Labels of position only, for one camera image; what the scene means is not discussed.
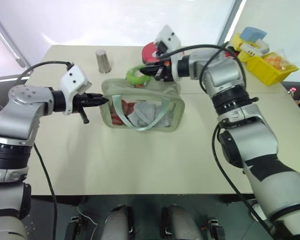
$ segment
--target black cable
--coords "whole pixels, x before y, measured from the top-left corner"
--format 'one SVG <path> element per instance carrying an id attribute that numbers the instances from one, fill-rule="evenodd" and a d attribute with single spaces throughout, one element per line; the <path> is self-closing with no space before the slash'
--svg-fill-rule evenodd
<path id="1" fill-rule="evenodd" d="M 242 193 L 237 189 L 237 187 L 235 186 L 235 184 L 230 180 L 230 178 L 228 177 L 228 175 L 226 174 L 225 170 L 223 169 L 223 167 L 221 166 L 219 159 L 217 157 L 217 153 L 216 153 L 216 149 L 215 149 L 215 140 L 216 140 L 216 136 L 218 136 L 220 134 L 220 127 L 219 125 L 217 125 L 213 131 L 213 135 L 212 135 L 212 153 L 214 156 L 214 160 L 217 164 L 217 166 L 219 167 L 221 173 L 223 174 L 224 178 L 228 181 L 228 183 L 230 184 L 230 186 L 233 188 L 233 190 L 235 191 L 235 193 L 239 196 L 239 198 L 241 199 L 241 201 L 245 204 L 245 206 L 249 209 L 250 212 L 252 212 L 252 214 L 255 216 L 255 218 L 259 221 L 259 223 L 262 225 L 262 227 L 267 231 L 267 233 L 273 238 L 273 236 L 271 235 L 271 231 L 270 231 L 270 227 L 259 217 L 259 215 L 256 213 L 256 211 L 252 208 L 252 206 L 248 203 L 248 201 L 246 200 L 246 198 L 242 195 Z"/>
<path id="2" fill-rule="evenodd" d="M 39 150 L 38 150 L 38 148 L 37 148 L 36 143 L 34 143 L 33 147 L 34 147 L 34 150 L 35 150 L 36 154 L 37 154 L 38 157 L 39 157 L 39 160 L 40 160 L 41 166 L 42 166 L 42 168 L 43 168 L 43 171 L 44 171 L 46 180 L 47 180 L 48 185 L 49 185 L 49 189 L 50 189 L 50 192 L 51 192 L 51 196 L 52 196 L 53 209 L 54 209 L 54 211 L 53 211 L 52 240 L 56 240 L 57 218 L 58 218 L 57 198 L 56 198 L 56 195 L 55 195 L 54 188 L 52 187 L 51 180 L 50 180 L 48 171 L 47 171 L 47 169 L 46 169 L 44 160 L 43 160 L 43 158 L 42 158 L 42 156 L 41 156 L 41 154 L 40 154 L 40 152 L 39 152 Z"/>
<path id="3" fill-rule="evenodd" d="M 177 50 L 175 50 L 175 51 L 166 53 L 166 54 L 164 54 L 164 55 L 157 56 L 156 58 L 161 60 L 161 59 L 165 59 L 165 58 L 171 57 L 172 55 L 175 55 L 175 54 L 178 54 L 178 53 L 187 51 L 187 50 L 191 50 L 191 49 L 205 49 L 205 48 L 220 49 L 220 48 L 222 48 L 222 46 L 213 45 L 213 44 L 199 44 L 199 45 L 186 46 L 186 47 L 179 48 L 179 49 L 177 49 Z M 231 50 L 229 50 L 229 49 L 227 49 L 227 48 L 224 48 L 223 51 L 225 51 L 225 52 L 227 52 L 228 54 L 230 54 L 231 57 L 233 57 L 234 60 L 238 63 L 239 68 L 240 68 L 240 70 L 241 70 L 242 80 L 243 80 L 243 82 L 244 82 L 244 86 L 247 87 L 246 73 L 245 73 L 245 69 L 244 69 L 244 66 L 242 65 L 241 61 L 240 61 L 239 58 L 234 54 L 233 51 L 231 51 Z"/>
<path id="4" fill-rule="evenodd" d="M 216 51 L 216 53 L 212 57 L 210 57 L 210 59 L 205 63 L 205 65 L 203 66 L 203 68 L 199 74 L 199 84 L 205 93 L 207 93 L 207 90 L 204 86 L 203 79 L 202 79 L 204 76 L 204 72 L 207 69 L 208 65 L 225 49 L 225 47 L 228 45 L 228 43 L 229 43 L 229 41 L 227 41 L 221 45 L 221 48 L 218 51 Z"/>
<path id="5" fill-rule="evenodd" d="M 70 69 L 73 64 L 71 62 L 68 62 L 68 61 L 43 61 L 43 62 L 40 62 L 38 64 L 35 64 L 31 67 L 29 67 L 28 69 L 26 69 L 23 73 L 20 74 L 20 76 L 15 80 L 14 82 L 14 85 L 13 86 L 16 86 L 18 85 L 18 82 L 27 74 L 29 73 L 30 71 L 32 71 L 33 69 L 37 68 L 37 67 L 40 67 L 42 65 L 47 65 L 47 64 L 65 64 L 67 69 Z"/>

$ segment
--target white wall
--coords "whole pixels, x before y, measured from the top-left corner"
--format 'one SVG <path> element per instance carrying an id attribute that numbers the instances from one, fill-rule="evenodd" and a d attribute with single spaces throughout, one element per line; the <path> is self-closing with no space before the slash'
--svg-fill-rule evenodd
<path id="1" fill-rule="evenodd" d="M 169 24 L 183 45 L 217 43 L 235 0 L 0 0 L 30 64 L 53 44 L 142 46 Z"/>
<path id="2" fill-rule="evenodd" d="M 299 70 L 285 81 L 300 82 L 300 0 L 247 0 L 234 33 L 245 27 L 267 32 L 270 51 L 284 49 L 287 59 Z"/>
<path id="3" fill-rule="evenodd" d="M 0 77 L 21 74 L 23 71 L 0 40 Z"/>

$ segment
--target white table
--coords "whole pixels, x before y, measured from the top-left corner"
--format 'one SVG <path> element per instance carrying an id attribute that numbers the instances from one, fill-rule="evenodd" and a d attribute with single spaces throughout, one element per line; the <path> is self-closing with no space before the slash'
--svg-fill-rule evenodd
<path id="1" fill-rule="evenodd" d="M 95 51 L 106 50 L 112 71 L 98 71 Z M 124 78 L 126 71 L 142 62 L 139 46 L 52 46 L 42 61 L 62 60 L 79 65 L 90 78 L 90 93 L 102 93 L 101 83 Z M 58 89 L 63 65 L 37 68 L 28 84 Z M 281 84 L 265 86 L 250 72 L 247 89 L 259 97 L 258 106 L 279 142 L 279 159 L 300 172 L 300 110 Z M 86 108 L 89 124 L 78 114 L 54 113 L 41 118 L 37 146 L 57 195 L 105 194 L 231 194 L 211 150 L 217 124 L 212 101 L 198 81 L 183 79 L 183 119 L 176 131 L 136 132 L 107 127 L 98 107 Z M 238 189 L 252 189 L 242 170 L 226 162 L 221 147 L 217 154 Z M 35 151 L 29 160 L 27 182 L 33 195 L 49 195 L 48 184 Z"/>

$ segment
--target green ring toy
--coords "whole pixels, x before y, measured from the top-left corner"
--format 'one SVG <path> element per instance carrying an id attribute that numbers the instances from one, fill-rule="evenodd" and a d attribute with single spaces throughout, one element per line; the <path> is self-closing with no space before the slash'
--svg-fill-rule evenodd
<path id="1" fill-rule="evenodd" d="M 131 68 L 129 71 L 126 72 L 125 79 L 132 85 L 142 85 L 144 83 L 147 83 L 151 79 L 151 76 L 147 76 L 142 73 L 141 76 L 136 75 L 136 73 L 144 67 L 145 65 L 142 64 Z"/>

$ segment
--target blue object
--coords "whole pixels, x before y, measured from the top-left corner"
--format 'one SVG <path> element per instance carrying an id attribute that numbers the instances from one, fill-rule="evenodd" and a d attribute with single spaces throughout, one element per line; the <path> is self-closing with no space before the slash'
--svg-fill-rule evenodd
<path id="1" fill-rule="evenodd" d="M 258 39 L 264 39 L 266 35 L 267 33 L 265 31 L 262 31 L 252 26 L 247 26 L 240 34 L 240 38 L 247 42 L 255 43 Z"/>

